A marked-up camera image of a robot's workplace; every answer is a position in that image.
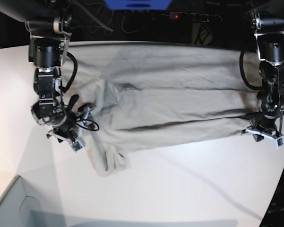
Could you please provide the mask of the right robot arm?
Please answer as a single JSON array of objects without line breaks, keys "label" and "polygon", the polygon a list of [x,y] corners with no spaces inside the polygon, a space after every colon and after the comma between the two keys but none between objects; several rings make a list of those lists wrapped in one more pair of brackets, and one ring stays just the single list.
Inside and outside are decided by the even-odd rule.
[{"label": "right robot arm", "polygon": [[74,145],[85,126],[88,112],[73,112],[79,96],[73,95],[67,105],[64,94],[72,85],[78,63],[68,52],[71,40],[72,6],[85,12],[100,27],[111,31],[81,0],[0,0],[0,12],[25,24],[30,34],[28,61],[35,67],[34,91],[39,96],[31,113],[39,125],[49,125],[47,137]]}]

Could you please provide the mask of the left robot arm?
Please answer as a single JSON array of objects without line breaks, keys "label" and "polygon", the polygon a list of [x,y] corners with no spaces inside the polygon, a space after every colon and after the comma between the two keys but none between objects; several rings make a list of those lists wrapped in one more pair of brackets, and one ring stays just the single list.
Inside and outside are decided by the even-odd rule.
[{"label": "left robot arm", "polygon": [[257,91],[261,106],[250,118],[251,133],[256,142],[267,138],[276,148],[284,144],[284,0],[249,0],[245,16],[250,20],[260,60],[261,86],[251,85],[243,69],[244,51],[240,54],[240,73],[245,85]]}]

